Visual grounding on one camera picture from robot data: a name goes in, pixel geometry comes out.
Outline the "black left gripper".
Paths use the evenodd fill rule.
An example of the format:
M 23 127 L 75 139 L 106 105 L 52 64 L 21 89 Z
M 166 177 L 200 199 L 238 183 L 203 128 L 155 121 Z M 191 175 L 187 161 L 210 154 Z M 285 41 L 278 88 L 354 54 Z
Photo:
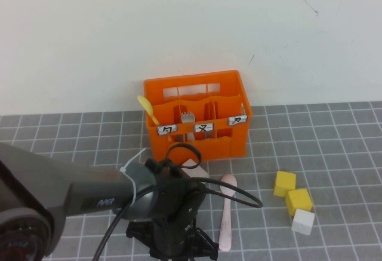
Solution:
M 149 253 L 159 260 L 218 259 L 219 244 L 195 228 L 206 186 L 192 179 L 174 179 L 158 190 Z

